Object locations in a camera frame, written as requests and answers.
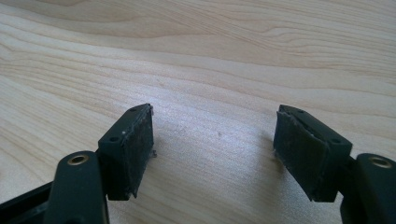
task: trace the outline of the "black plastic part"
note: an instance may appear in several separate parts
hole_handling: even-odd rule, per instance
[[[44,223],[108,223],[99,161],[94,152],[76,152],[58,163]]]
[[[152,106],[135,106],[99,140],[101,162],[109,200],[127,201],[137,190],[152,154]]]
[[[274,151],[310,200],[333,202],[352,144],[305,111],[281,105]]]
[[[396,223],[396,162],[375,154],[360,154],[356,163],[356,187],[367,223]]]
[[[0,205],[0,223],[43,223],[52,182]]]

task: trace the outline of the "metal rivet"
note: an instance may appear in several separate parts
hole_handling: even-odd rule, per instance
[[[385,169],[390,169],[390,168],[392,168],[392,164],[390,164],[389,161],[384,160],[384,159],[382,159],[382,158],[379,158],[379,157],[370,157],[369,160],[370,160],[370,162],[371,162],[373,165],[376,165],[376,166],[378,166],[378,167],[385,168]]]
[[[88,157],[87,155],[83,155],[83,154],[82,155],[77,155],[77,156],[71,158],[67,162],[67,164],[69,164],[69,165],[80,165],[80,164],[86,162],[89,158],[90,157]]]

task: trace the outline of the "wooden table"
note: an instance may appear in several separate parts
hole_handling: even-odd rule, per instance
[[[158,158],[111,223],[340,223],[274,157],[280,104],[396,160],[391,0],[2,0],[0,74],[1,203],[143,103]]]

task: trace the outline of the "small screw hole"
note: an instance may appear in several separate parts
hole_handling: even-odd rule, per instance
[[[376,165],[381,168],[389,169],[392,167],[392,164],[390,164],[390,162],[379,157],[370,157],[369,160],[373,165]]]
[[[340,144],[340,143],[341,143],[341,141],[340,141],[340,140],[338,140],[338,139],[335,139],[335,138],[334,138],[334,139],[332,139],[331,141],[332,141],[333,143],[335,143],[335,144]]]
[[[111,137],[110,138],[110,142],[117,142],[117,141],[119,141],[118,137]]]

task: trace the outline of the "wood grain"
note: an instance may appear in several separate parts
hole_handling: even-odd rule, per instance
[[[0,203],[143,103],[159,157],[112,223],[340,223],[274,158],[280,104],[396,160],[395,1],[0,4]]]

